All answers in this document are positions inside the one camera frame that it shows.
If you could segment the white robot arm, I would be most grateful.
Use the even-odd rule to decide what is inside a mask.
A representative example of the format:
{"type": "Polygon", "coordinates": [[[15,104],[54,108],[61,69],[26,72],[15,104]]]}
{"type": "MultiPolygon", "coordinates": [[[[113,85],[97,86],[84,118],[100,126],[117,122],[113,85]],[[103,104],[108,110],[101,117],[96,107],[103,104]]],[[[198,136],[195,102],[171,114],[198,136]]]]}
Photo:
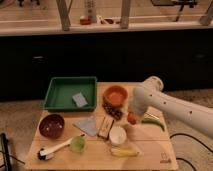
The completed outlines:
{"type": "Polygon", "coordinates": [[[213,139],[213,109],[169,96],[162,92],[163,88],[159,77],[148,77],[133,88],[130,108],[138,115],[148,107],[156,108],[213,139]]]}

